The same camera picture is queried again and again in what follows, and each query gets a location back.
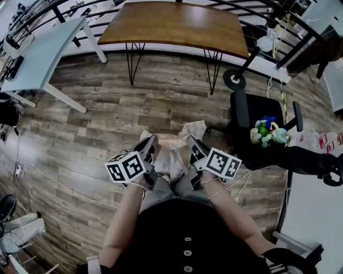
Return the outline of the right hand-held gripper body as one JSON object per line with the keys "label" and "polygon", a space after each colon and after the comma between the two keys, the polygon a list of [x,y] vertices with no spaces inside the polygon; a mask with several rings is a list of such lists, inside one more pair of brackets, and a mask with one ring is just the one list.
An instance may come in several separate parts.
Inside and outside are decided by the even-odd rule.
{"label": "right hand-held gripper body", "polygon": [[221,150],[211,148],[210,151],[198,146],[191,146],[191,169],[188,182],[193,190],[200,189],[203,171],[206,170],[221,180],[234,179],[242,161]]}

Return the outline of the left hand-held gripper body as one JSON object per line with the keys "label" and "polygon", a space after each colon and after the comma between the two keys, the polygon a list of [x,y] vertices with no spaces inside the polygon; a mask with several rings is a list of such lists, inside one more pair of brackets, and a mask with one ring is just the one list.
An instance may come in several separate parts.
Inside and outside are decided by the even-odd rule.
{"label": "left hand-held gripper body", "polygon": [[112,157],[105,163],[112,182],[131,183],[143,175],[147,190],[152,191],[158,178],[153,164],[157,148],[157,141],[139,141],[131,150]]}

